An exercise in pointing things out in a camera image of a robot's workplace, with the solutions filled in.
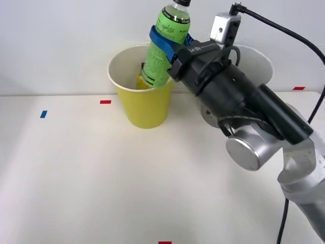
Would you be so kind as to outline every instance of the green bottle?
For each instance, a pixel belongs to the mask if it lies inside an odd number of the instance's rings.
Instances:
[[[156,23],[156,30],[163,37],[183,44],[187,36],[190,18],[187,12],[191,0],[173,0],[162,9]],[[152,42],[146,58],[142,75],[149,87],[162,87],[168,79],[167,70],[171,67],[164,52]]]

